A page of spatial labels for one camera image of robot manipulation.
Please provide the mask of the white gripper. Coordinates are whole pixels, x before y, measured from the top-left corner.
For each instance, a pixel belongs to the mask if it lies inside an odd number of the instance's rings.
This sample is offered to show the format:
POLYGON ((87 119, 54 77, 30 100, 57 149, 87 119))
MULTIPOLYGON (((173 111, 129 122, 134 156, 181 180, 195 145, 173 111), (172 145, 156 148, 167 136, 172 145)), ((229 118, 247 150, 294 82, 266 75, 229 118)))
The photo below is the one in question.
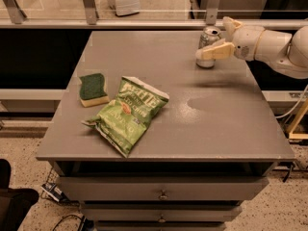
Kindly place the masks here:
POLYGON ((195 56, 203 61, 220 60, 233 56, 235 52, 237 58, 253 61, 257 42, 265 28, 261 26, 243 26, 241 21, 229 16, 223 18, 222 24, 226 33, 229 36, 233 35, 233 43, 222 38, 213 45, 198 49, 195 56))

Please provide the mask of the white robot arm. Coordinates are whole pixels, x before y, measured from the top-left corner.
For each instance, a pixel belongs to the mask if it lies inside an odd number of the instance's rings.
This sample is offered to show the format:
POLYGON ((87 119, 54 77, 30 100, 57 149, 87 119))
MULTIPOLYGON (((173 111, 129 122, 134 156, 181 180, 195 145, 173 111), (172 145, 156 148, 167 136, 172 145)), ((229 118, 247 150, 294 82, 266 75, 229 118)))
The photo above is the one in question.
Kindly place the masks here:
POLYGON ((272 70, 295 79, 308 78, 308 27, 294 35, 263 26, 245 25, 225 16, 222 20, 230 38, 198 49, 195 56, 200 61, 227 59, 235 56, 248 62, 259 61, 272 70))

